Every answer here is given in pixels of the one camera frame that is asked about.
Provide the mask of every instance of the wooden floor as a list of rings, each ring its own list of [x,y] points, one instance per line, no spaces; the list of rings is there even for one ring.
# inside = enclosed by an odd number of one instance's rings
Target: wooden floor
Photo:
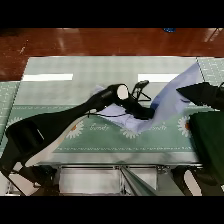
[[[222,28],[0,29],[0,80],[20,80],[27,59],[61,55],[224,57]]]

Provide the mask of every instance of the cloth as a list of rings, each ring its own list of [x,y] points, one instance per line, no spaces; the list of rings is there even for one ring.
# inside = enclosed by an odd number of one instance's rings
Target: cloth
[[[189,125],[198,158],[224,184],[224,112],[195,113],[190,115]]]
[[[141,133],[148,130],[154,125],[158,125],[160,122],[168,120],[175,114],[181,113],[185,107],[190,103],[188,99],[180,95],[176,89],[196,83],[200,74],[199,66],[197,63],[193,64],[186,71],[178,75],[171,80],[162,91],[155,97],[151,104],[151,108],[154,108],[155,115],[153,119],[139,120],[135,119],[133,115],[127,114],[120,117],[103,117],[114,124],[127,128],[135,133]],[[96,86],[94,94],[103,90],[101,86]],[[111,106],[100,111],[99,114],[113,116],[124,114],[125,109],[123,107],[112,104]]]

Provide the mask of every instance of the white flower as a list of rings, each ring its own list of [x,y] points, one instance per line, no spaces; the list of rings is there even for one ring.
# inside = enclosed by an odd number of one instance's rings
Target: white flower
[[[68,133],[68,135],[66,136],[66,138],[75,138],[76,136],[79,136],[82,134],[82,130],[83,130],[83,121],[80,121],[77,125],[75,125],[72,130]]]
[[[178,120],[178,130],[182,132],[185,137],[190,137],[189,117],[182,117]]]
[[[122,134],[125,135],[126,138],[130,138],[130,139],[139,136],[139,134],[137,134],[137,133],[135,133],[135,132],[133,132],[133,131],[131,131],[129,129],[126,129],[126,128],[122,128],[120,130],[120,132],[122,132]]]
[[[22,120],[21,117],[14,117],[13,119],[11,119],[11,120],[8,122],[8,124],[6,125],[6,128],[8,128],[10,125],[12,125],[12,124],[14,124],[14,123],[16,123],[16,122],[18,122],[18,121],[21,121],[21,120]]]

